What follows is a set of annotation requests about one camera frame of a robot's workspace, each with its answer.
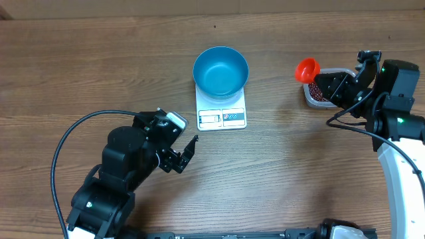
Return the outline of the blue plastic bowl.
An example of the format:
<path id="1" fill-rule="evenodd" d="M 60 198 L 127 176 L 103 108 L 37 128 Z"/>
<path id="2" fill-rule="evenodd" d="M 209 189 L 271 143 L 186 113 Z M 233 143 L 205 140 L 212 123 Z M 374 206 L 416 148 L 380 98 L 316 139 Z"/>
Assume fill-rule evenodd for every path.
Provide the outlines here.
<path id="1" fill-rule="evenodd" d="M 233 97 L 245 87 L 249 75 L 245 57 L 227 46 L 206 49 L 193 65 L 193 80 L 197 87 L 217 99 Z"/>

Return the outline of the red plastic measuring scoop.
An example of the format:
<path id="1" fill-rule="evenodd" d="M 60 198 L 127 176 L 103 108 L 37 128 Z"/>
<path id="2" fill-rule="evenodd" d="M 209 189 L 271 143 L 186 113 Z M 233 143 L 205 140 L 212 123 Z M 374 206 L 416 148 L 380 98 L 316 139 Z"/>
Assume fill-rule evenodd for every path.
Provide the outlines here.
<path id="1" fill-rule="evenodd" d="M 295 79 L 302 84 L 311 84 L 320 72 L 321 67 L 316 59 L 305 58 L 295 69 Z"/>

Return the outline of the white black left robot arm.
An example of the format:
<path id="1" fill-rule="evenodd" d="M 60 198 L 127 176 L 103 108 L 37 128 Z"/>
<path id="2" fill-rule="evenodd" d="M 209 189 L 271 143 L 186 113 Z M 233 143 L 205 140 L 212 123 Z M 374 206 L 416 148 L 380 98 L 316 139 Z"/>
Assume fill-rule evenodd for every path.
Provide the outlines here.
<path id="1" fill-rule="evenodd" d="M 171 147 L 187 126 L 179 114 L 158 109 L 131 116 L 131 126 L 109 132 L 101 163 L 73 196 L 65 238 L 140 238 L 126 224 L 135 190 L 156 169 L 182 173 L 194 156 L 197 135 L 181 153 Z"/>

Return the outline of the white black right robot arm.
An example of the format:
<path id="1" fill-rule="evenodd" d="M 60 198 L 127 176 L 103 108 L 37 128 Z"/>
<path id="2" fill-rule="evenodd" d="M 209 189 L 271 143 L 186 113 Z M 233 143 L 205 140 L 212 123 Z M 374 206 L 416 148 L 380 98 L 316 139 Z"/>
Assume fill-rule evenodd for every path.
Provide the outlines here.
<path id="1" fill-rule="evenodd" d="M 424 117 L 412 114 L 419 67 L 372 60 L 352 76 L 320 73 L 314 82 L 323 96 L 355 118 L 365 118 L 362 133 L 372 137 L 384 172 L 392 238 L 424 237 Z"/>

